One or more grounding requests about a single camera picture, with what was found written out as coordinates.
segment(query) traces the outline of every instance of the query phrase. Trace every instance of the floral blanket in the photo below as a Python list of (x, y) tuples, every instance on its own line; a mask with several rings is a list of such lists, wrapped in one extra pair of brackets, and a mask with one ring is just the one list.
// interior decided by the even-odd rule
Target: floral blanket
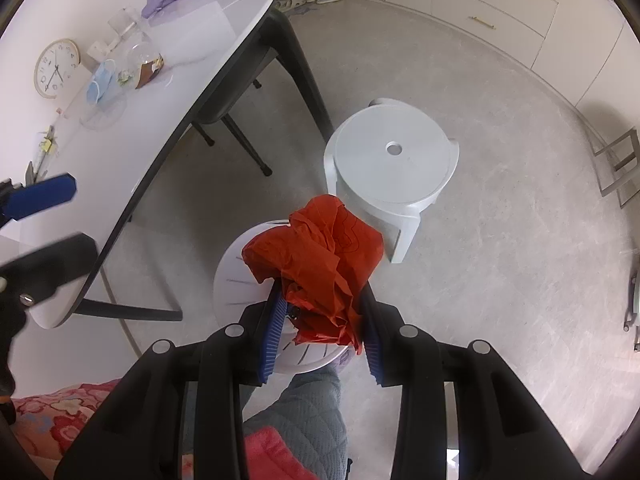
[[(49, 479), (116, 384), (118, 379), (104, 384), (77, 384), (49, 395), (12, 399), (16, 411), (12, 431)], [(261, 428), (245, 437), (244, 442), (252, 480), (318, 480), (293, 456), (275, 428)], [(193, 480), (191, 454), (182, 457), (182, 480)]]

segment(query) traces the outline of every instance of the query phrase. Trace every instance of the tiled floor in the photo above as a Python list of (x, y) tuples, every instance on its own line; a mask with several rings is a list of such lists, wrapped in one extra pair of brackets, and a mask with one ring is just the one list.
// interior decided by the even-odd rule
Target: tiled floor
[[(491, 342), (593, 470), (640, 405), (640, 355), (622, 332), (630, 225), (615, 196), (600, 197), (583, 124), (517, 63), (416, 14), (344, 0), (291, 21), (336, 126), (388, 96), (460, 142), (456, 173), (423, 213), (404, 263), (384, 260), (373, 275), (378, 299), (440, 341)], [(225, 248), (324, 191), (324, 144), (302, 98), (277, 63), (260, 81), (232, 115), (273, 176), (224, 126), (210, 127), (213, 148), (188, 132), (108, 259), (119, 301), (184, 311), (180, 323), (130, 322), (143, 348), (213, 332)], [(363, 358), (343, 379), (350, 478), (388, 478), (399, 390), (375, 387)], [(287, 380), (274, 378), (248, 409)]]

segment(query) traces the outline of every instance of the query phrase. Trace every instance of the dining table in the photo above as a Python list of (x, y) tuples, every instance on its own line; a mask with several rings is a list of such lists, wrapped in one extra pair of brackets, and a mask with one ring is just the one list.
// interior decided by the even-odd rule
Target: dining table
[[(20, 252), (73, 234), (94, 239), (99, 256), (88, 276), (67, 283), (30, 309), (43, 328), (72, 313), (118, 319), (181, 320), (175, 310), (97, 301), (87, 292), (118, 235), (167, 156), (203, 104), (260, 34), (268, 35), (278, 60), (292, 76), (320, 133), (333, 132), (318, 86), (286, 17), (273, 19), (274, 0), (177, 0), (140, 20), (140, 29), (161, 53), (164, 66), (141, 88), (116, 83), (95, 103), (82, 88), (53, 124), (53, 146), (38, 178), (68, 173), (77, 184), (69, 203), (20, 226)], [(126, 59), (117, 46), (114, 60)], [(116, 67), (116, 74), (121, 69)]]

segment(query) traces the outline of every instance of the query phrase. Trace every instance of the face mask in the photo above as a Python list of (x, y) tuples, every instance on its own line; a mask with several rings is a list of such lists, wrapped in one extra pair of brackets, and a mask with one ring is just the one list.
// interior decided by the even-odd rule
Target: face mask
[(109, 87), (113, 73), (116, 71), (116, 62), (113, 59), (106, 59), (95, 71), (86, 89), (86, 100), (90, 104), (96, 104)]

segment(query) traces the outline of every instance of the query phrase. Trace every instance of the drawer handle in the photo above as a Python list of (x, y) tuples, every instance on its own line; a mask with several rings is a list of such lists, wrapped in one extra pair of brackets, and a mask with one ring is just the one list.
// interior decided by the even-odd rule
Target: drawer handle
[(481, 20), (477, 16), (469, 16), (469, 18), (474, 20), (475, 22), (480, 23), (481, 25), (484, 25), (485, 27), (489, 27), (491, 30), (495, 30), (495, 25), (492, 25), (491, 23), (484, 22), (483, 20)]

